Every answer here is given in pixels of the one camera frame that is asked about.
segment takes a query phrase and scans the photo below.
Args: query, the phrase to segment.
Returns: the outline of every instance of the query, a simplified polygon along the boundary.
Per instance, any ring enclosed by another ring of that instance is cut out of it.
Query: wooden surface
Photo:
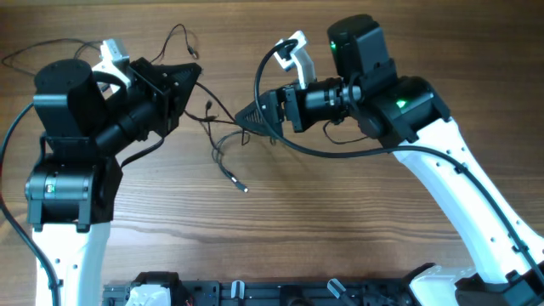
[[[252,100],[258,62],[280,38],[304,30],[318,78],[335,76],[326,40],[329,25],[367,13],[385,31],[399,73],[427,78],[451,108],[472,152],[503,195],[534,229],[544,231],[544,20],[536,2],[314,1],[186,3],[0,8],[2,56],[38,41],[120,37],[133,59],[154,57],[170,28],[185,23],[204,68],[200,81],[227,107]],[[59,44],[21,55],[34,71],[69,57]],[[98,62],[88,50],[83,58]],[[192,61],[182,35],[165,64]],[[262,88],[295,75],[276,64]],[[0,135],[31,101],[32,79],[0,68]],[[188,109],[201,115],[208,97],[195,89]],[[213,113],[226,118],[217,106]],[[3,196],[25,223],[23,188],[43,130],[30,112],[10,142]],[[215,135],[231,127],[216,126]],[[333,128],[358,137],[353,122]],[[322,150],[337,147],[320,126],[286,136]],[[122,159],[150,143],[135,144]],[[171,270],[185,280],[284,280],[402,276],[426,262],[470,264],[458,234],[414,176],[392,156],[325,160],[254,137],[233,140],[225,166],[248,185],[243,194],[218,170],[201,127],[184,118],[157,152],[126,168],[105,254],[103,281],[130,281],[138,272]],[[0,219],[0,304],[31,305],[35,264]]]

